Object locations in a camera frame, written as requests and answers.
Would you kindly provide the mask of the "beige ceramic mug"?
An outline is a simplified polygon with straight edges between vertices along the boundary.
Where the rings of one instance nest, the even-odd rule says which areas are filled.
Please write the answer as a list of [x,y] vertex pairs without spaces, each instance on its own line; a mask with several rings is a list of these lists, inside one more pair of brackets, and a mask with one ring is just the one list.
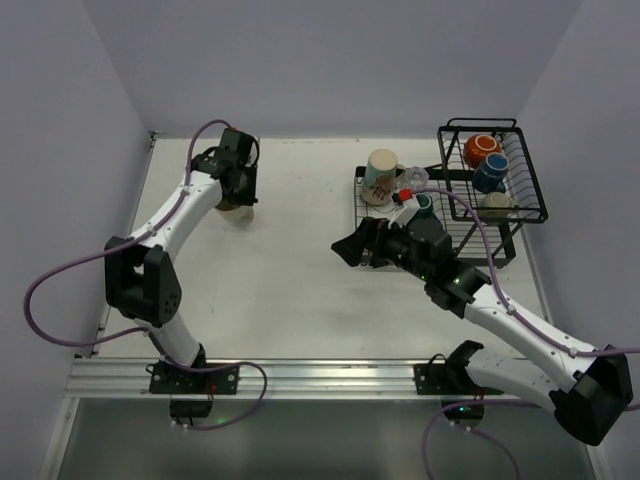
[[222,203],[215,210],[226,222],[236,226],[248,226],[254,219],[252,206]]

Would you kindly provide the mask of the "teal ceramic cup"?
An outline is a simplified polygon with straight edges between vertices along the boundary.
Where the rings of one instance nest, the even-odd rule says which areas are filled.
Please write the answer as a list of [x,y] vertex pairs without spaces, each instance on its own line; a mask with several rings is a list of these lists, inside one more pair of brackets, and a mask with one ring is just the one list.
[[429,194],[417,194],[415,199],[419,204],[419,208],[415,214],[417,218],[431,218],[434,216],[433,199]]

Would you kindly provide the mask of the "tall floral cream mug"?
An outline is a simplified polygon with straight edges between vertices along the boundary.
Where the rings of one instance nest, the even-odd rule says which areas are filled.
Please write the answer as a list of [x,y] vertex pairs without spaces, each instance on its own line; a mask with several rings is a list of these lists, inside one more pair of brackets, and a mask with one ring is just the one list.
[[399,163],[397,155],[388,149],[376,149],[370,153],[361,197],[372,206],[382,206],[390,201],[397,179],[404,174],[405,167]]

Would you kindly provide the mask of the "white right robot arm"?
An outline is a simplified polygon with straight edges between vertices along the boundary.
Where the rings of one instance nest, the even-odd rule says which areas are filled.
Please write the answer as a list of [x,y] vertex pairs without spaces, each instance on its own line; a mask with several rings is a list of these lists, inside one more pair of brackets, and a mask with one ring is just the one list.
[[450,356],[452,382],[500,390],[551,412],[575,439],[599,445],[633,399],[626,351],[580,341],[507,297],[495,277],[457,258],[434,218],[406,226],[364,218],[333,252],[351,267],[394,265],[424,283],[431,301],[523,355],[509,360],[466,342]]

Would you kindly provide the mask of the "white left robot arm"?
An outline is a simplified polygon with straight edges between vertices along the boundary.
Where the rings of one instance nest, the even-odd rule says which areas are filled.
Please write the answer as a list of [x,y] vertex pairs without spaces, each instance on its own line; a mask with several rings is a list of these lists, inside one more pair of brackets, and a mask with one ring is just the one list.
[[238,227],[252,222],[259,156],[254,136],[226,128],[216,146],[198,155],[188,151],[183,178],[143,226],[105,245],[107,304],[146,330],[172,367],[192,372],[206,362],[180,314],[182,288],[174,261],[210,211]]

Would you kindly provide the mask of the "clear glass cup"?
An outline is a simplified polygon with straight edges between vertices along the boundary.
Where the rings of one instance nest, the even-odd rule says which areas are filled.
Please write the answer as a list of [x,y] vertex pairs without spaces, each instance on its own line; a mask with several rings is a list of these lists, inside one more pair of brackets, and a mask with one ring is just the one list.
[[417,166],[408,167],[405,169],[399,182],[399,189],[422,189],[428,185],[428,182],[429,172],[425,168]]

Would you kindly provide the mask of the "cream round mug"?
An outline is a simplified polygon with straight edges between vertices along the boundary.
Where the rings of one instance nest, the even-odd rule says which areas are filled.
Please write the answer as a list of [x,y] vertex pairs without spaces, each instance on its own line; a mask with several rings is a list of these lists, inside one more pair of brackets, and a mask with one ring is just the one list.
[[502,224],[518,207],[518,203],[502,192],[491,192],[480,202],[477,213],[485,224]]

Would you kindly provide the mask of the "blue round mug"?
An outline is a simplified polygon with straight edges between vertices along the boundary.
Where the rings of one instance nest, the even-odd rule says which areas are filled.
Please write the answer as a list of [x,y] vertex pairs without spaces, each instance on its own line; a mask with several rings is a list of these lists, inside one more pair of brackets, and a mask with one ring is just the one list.
[[506,191],[504,178],[508,170],[508,158],[501,153],[491,153],[481,161],[475,170],[472,186],[483,194],[492,192],[504,193]]

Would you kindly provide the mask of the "orange round mug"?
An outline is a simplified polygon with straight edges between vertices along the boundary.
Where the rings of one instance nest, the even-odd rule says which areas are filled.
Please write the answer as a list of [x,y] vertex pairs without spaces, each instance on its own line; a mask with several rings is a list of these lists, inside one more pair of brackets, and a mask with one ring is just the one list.
[[495,137],[487,134],[471,136],[463,147],[463,160],[471,169],[477,169],[482,161],[492,153],[502,151]]

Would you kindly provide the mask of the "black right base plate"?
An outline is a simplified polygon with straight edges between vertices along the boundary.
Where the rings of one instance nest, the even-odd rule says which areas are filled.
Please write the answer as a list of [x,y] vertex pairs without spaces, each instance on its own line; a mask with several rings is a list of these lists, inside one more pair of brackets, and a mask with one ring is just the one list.
[[436,354],[414,364],[413,381],[418,395],[475,395],[480,391],[465,370],[466,363],[457,358]]

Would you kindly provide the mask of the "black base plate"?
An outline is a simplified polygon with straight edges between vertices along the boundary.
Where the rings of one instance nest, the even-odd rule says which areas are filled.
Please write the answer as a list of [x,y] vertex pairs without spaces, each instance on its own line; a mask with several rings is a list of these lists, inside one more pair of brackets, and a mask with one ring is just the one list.
[[149,392],[169,395],[235,395],[239,380],[239,367],[210,373],[192,373],[166,362],[158,361],[145,368],[150,374]]
[[480,391],[465,370],[466,363],[457,358],[436,354],[414,364],[413,381],[418,395],[475,395]]

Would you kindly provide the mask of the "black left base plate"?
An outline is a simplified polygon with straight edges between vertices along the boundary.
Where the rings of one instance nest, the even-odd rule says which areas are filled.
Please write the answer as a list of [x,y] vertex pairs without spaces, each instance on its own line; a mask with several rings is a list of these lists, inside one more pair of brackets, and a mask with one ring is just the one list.
[[235,395],[239,380],[239,367],[210,373],[192,373],[166,362],[158,361],[145,368],[150,374],[149,392],[169,395]]

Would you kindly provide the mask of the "aluminium mounting rail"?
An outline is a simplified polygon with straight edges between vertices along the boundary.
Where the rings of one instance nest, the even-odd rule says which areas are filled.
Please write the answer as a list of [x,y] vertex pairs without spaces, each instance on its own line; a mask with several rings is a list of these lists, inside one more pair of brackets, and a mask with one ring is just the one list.
[[[64,395],[69,398],[147,399],[154,358],[96,357],[73,361]],[[256,359],[266,375],[242,366],[232,400],[256,398],[267,381],[267,400],[427,400],[442,397],[431,388],[418,393],[410,360]]]

